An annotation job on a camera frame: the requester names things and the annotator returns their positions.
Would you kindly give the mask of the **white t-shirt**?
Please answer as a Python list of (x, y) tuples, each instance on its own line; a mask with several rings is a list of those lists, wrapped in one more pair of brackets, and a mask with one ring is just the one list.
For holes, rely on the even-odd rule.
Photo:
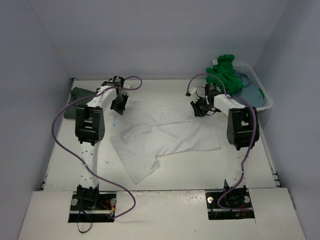
[(159, 157), (221, 147), (214, 120), (195, 117), (185, 104), (128, 109), (111, 116), (109, 140), (136, 185), (160, 166)]

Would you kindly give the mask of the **dark grey t-shirt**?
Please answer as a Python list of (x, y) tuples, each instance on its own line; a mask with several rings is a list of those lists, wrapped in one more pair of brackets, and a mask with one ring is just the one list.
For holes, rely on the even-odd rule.
[(75, 120), (77, 107), (79, 105), (86, 105), (87, 103), (89, 103), (96, 94), (97, 94), (96, 91), (90, 91), (80, 87), (73, 88), (70, 92), (68, 104), (78, 101), (79, 99), (82, 99), (84, 97), (85, 99), (82, 99), (81, 101), (76, 102), (75, 104), (71, 105), (68, 109), (66, 109), (65, 112), (63, 113), (63, 117), (65, 119)]

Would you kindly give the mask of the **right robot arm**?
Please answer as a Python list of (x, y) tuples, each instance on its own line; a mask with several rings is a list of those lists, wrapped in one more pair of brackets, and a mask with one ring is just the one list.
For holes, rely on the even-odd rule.
[(205, 96), (199, 96), (196, 87), (188, 87), (186, 96), (191, 97), (190, 105), (196, 117), (205, 117), (209, 112), (224, 113), (227, 116), (226, 138), (236, 151), (245, 150), (243, 157), (232, 163), (228, 177), (224, 181), (225, 189), (220, 201), (233, 206), (239, 201), (235, 190), (245, 178), (245, 163), (251, 149), (260, 138), (258, 112), (248, 101), (241, 97), (231, 97), (224, 90), (218, 90), (215, 84), (203, 86)]

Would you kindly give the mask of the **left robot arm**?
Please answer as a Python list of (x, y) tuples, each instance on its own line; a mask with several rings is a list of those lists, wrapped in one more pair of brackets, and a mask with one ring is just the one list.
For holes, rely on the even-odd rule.
[(125, 79), (115, 76), (110, 81), (103, 82), (97, 96), (76, 108), (75, 135), (80, 143), (81, 159), (85, 167), (76, 194), (89, 210), (96, 209), (100, 204), (99, 179), (96, 175), (99, 146), (106, 132), (104, 109), (111, 105), (111, 109), (118, 114), (124, 113), (129, 96), (123, 93), (123, 87)]

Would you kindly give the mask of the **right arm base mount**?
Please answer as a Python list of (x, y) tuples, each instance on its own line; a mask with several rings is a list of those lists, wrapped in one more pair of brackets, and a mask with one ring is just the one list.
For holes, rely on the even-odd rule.
[(225, 196), (218, 205), (219, 198), (224, 191), (206, 191), (206, 206), (208, 219), (213, 220), (243, 220), (254, 219), (255, 213), (253, 211), (249, 190), (244, 186), (237, 188), (227, 196)]

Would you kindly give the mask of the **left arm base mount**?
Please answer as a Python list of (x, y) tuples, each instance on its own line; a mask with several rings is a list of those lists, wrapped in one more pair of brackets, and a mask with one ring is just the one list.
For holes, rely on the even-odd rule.
[(70, 202), (68, 223), (113, 223), (117, 204), (115, 192), (100, 193), (95, 206), (89, 206), (74, 192)]

